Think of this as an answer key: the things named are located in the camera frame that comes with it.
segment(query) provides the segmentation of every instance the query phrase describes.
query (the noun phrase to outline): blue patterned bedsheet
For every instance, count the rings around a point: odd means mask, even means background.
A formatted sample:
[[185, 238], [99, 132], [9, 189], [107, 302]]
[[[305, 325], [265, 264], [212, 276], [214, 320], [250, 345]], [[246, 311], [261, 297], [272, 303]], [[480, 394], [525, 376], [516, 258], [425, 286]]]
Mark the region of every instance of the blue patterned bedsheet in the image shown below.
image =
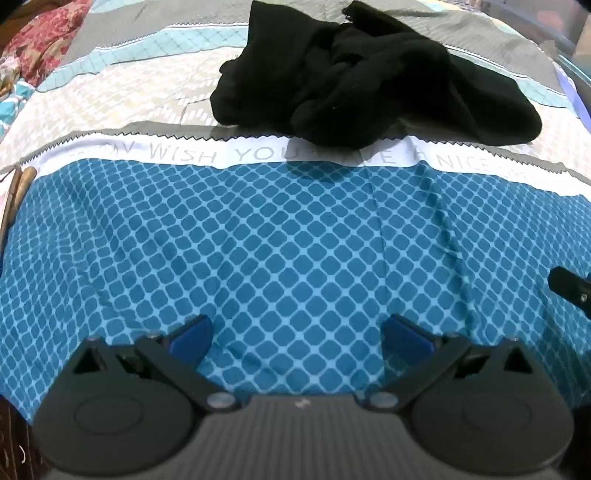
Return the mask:
[[71, 163], [33, 184], [10, 232], [0, 394], [30, 419], [87, 335], [128, 343], [195, 313], [215, 326], [199, 371], [231, 390], [362, 390], [401, 313], [522, 337], [576, 404], [591, 327], [545, 278], [589, 270], [590, 217], [580, 196], [424, 163]]

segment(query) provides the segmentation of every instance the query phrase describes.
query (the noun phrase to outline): bedsheet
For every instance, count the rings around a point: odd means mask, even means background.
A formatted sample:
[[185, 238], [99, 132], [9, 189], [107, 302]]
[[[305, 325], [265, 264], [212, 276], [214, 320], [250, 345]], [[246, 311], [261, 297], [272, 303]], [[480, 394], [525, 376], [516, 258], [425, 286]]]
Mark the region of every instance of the bedsheet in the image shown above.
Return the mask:
[[[327, 20], [345, 4], [290, 3]], [[26, 418], [85, 336], [128, 343], [195, 313], [215, 326], [199, 370], [232, 391], [379, 384], [379, 327], [401, 313], [520, 336], [571, 405], [589, 395], [589, 322], [545, 278], [591, 270], [591, 135], [551, 61], [453, 5], [371, 4], [512, 76], [541, 135], [492, 148], [408, 126], [361, 151], [245, 136], [209, 95], [249, 2], [95, 3], [0, 144], [2, 166], [40, 172], [0, 277], [0, 393]]]

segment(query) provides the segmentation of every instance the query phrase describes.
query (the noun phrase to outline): crumpled black fabric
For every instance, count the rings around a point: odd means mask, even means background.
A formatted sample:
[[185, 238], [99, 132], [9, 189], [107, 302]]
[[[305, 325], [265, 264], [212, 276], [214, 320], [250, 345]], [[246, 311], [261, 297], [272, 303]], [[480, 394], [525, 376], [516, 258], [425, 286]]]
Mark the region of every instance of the crumpled black fabric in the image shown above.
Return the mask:
[[218, 123], [354, 149], [409, 115], [491, 146], [540, 134], [514, 80], [362, 2], [343, 13], [350, 23], [339, 25], [254, 1], [246, 47], [221, 66], [210, 99]]

